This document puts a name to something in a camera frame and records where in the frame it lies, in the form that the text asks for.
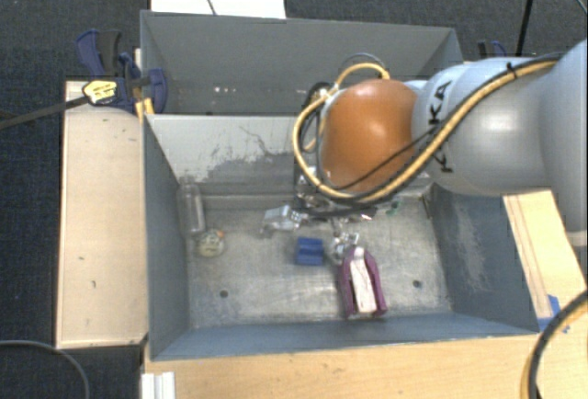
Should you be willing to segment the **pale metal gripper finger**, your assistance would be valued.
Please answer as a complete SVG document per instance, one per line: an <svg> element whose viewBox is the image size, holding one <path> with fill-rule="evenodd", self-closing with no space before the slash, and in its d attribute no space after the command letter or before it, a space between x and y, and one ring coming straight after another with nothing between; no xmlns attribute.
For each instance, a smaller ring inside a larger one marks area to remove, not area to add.
<svg viewBox="0 0 588 399"><path fill-rule="evenodd" d="M260 234L269 237L275 232L294 232L309 220L309 216L286 204L267 210L262 220Z"/></svg>
<svg viewBox="0 0 588 399"><path fill-rule="evenodd" d="M340 266L347 252L358 244L359 238L359 233L335 232L327 243L328 259L336 266Z"/></svg>

